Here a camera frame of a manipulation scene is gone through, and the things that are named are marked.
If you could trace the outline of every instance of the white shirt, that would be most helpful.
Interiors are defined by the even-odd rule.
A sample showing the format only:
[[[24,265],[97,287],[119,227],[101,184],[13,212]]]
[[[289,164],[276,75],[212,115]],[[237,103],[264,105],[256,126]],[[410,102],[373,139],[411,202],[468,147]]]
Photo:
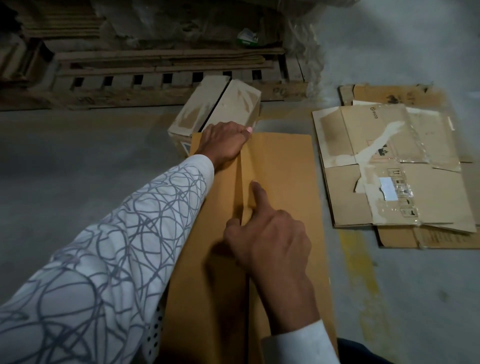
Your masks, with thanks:
[[[158,302],[213,178],[212,162],[192,156],[55,252],[0,307],[0,361],[129,363],[159,325]],[[266,364],[338,363],[321,321],[262,347]]]

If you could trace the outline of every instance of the concrete floor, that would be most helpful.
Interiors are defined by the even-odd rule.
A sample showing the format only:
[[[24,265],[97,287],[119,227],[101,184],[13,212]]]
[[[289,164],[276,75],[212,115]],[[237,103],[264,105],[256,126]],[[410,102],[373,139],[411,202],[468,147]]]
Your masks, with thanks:
[[[448,91],[480,158],[479,15],[476,0],[328,8],[313,24],[325,62],[319,108],[339,104],[341,84],[433,82]],[[179,110],[0,114],[0,302],[83,227],[180,161],[166,133]],[[259,130],[312,133],[312,125],[294,117]],[[334,230],[318,164],[317,173],[338,335],[396,363],[478,362],[480,252],[380,249],[370,229]]]

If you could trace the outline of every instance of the hand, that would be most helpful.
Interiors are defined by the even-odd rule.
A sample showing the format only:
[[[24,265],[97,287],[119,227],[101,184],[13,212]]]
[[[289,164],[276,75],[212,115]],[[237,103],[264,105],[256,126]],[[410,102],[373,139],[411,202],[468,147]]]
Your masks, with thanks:
[[[274,210],[257,182],[251,183],[256,209],[240,226],[227,222],[224,238],[250,274],[267,311],[272,335],[291,332],[320,319],[313,286],[305,269],[311,242],[302,222]]]
[[[200,145],[195,154],[207,156],[217,169],[240,153],[251,133],[250,126],[245,128],[233,121],[209,125],[202,132]]]

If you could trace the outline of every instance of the person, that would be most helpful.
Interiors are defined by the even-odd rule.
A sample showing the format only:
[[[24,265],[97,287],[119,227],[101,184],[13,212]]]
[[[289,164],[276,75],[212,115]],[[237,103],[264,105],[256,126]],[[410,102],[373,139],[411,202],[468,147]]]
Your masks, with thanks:
[[[146,337],[173,267],[212,186],[251,128],[208,126],[195,155],[128,196],[55,252],[0,307],[2,363],[129,363]],[[274,210],[252,182],[256,210],[224,238],[254,281],[272,336],[268,363],[338,363],[305,269],[311,242],[300,221]]]

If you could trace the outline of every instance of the brown cardboard box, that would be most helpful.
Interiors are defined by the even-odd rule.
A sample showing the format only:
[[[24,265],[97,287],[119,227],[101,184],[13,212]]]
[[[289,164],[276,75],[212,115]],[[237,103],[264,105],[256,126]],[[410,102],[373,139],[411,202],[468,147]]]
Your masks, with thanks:
[[[178,151],[188,156],[192,134],[210,124],[235,121],[253,125],[260,111],[261,92],[229,76],[205,76],[168,129]]]
[[[432,113],[385,104],[313,113],[335,226],[476,231],[446,118]]]
[[[192,151],[199,138],[199,134],[193,135]],[[245,223],[251,215],[253,199],[248,185],[252,178],[266,189],[274,208],[288,211],[305,224],[312,241],[307,274],[336,347],[312,140],[308,135],[254,133],[240,158],[216,174],[175,266],[160,343],[161,361],[243,364],[246,355],[249,363],[262,361],[259,340],[270,334],[268,320],[254,286],[222,243],[228,219],[242,217]]]
[[[477,225],[480,224],[480,198],[478,188],[480,167],[478,163],[470,163],[467,144],[459,136],[455,112],[445,92],[431,85],[346,85],[339,88],[343,105],[352,105],[353,100],[378,103],[404,103],[416,108],[439,110],[446,113],[452,121],[454,138],[459,159],[462,162],[462,175],[470,206]],[[436,227],[378,227],[379,242],[390,248],[426,248],[444,249],[479,249],[480,232],[464,234],[458,231],[439,229]]]

